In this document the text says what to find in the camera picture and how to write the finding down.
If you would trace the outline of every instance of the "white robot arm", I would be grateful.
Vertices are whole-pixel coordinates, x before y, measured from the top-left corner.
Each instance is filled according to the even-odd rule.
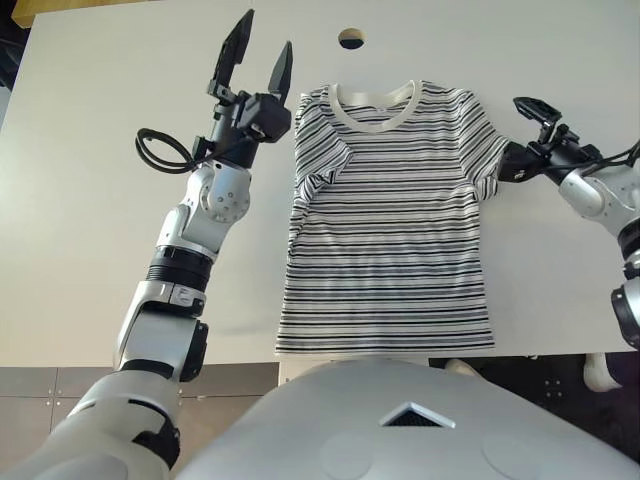
[[[582,218],[616,237],[626,282],[612,292],[611,303],[623,338],[640,349],[640,140],[603,158],[593,145],[581,146],[567,125],[556,128],[562,114],[552,106],[529,97],[514,103],[524,117],[541,124],[540,137],[526,148],[509,145],[499,179],[521,183],[544,174]]]
[[[287,42],[268,94],[234,94],[229,81],[241,63],[253,10],[227,37],[208,93],[219,100],[208,138],[193,153],[175,139],[142,129],[142,159],[166,173],[192,171],[185,198],[167,215],[146,280],[140,282],[118,337],[114,373],[99,380],[42,447],[0,475],[11,480],[168,479],[180,453],[176,428],[179,382],[202,367],[208,327],[202,314],[209,274],[229,228],[249,209],[251,167],[258,145],[290,128],[284,107],[292,67]],[[145,140],[175,148],[185,163],[155,156]]]

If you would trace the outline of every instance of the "white table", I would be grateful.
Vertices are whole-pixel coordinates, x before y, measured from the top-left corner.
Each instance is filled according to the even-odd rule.
[[[233,86],[264,89],[291,39],[291,109],[326,82],[388,91],[423,78],[474,90],[520,142],[537,125],[515,112],[518,95],[562,110],[605,154],[640,131],[639,24],[627,0],[167,0],[39,16],[0,134],[1,365],[109,364],[186,181],[146,167],[134,134],[150,127],[190,145],[208,131],[214,101],[204,90],[250,5],[252,42]],[[348,26],[364,31],[362,49],[338,46]],[[293,171],[291,134],[260,149],[251,211],[208,290],[207,363],[274,358]],[[623,278],[616,241],[551,182],[504,186],[483,206],[482,230],[498,344],[487,353],[627,348],[609,305]]]

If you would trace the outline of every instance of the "t-shirt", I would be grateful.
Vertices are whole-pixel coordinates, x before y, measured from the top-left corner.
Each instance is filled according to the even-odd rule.
[[[509,140],[471,92],[413,85],[389,108],[302,96],[277,353],[494,345],[478,202]]]

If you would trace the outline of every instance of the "cable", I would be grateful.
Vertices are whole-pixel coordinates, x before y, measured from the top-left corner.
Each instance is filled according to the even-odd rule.
[[[184,162],[171,162],[169,160],[158,157],[151,150],[149,150],[149,147],[147,147],[144,142],[145,140],[158,140],[159,142],[170,146],[176,152],[178,152],[178,155],[183,158]],[[228,154],[229,152],[251,141],[251,138],[245,137],[242,140],[231,145],[231,147],[229,147],[228,149],[223,150],[222,152],[210,153],[209,155],[206,155],[199,160],[195,160],[191,156],[189,150],[187,150],[184,145],[182,145],[171,135],[167,135],[166,133],[158,132],[156,130],[151,130],[150,128],[141,128],[140,130],[138,130],[138,133],[136,134],[135,144],[138,155],[140,156],[142,161],[149,165],[151,168],[163,173],[180,174],[188,173],[195,170],[201,163],[213,160],[215,158],[224,157],[224,155]]]
[[[144,143],[145,140],[158,140],[171,148],[180,155],[184,162],[170,162],[155,155],[149,147]],[[136,151],[144,163],[151,168],[163,173],[187,173],[196,168],[197,164],[193,160],[191,153],[178,140],[171,135],[163,132],[157,132],[149,128],[141,128],[136,134]]]

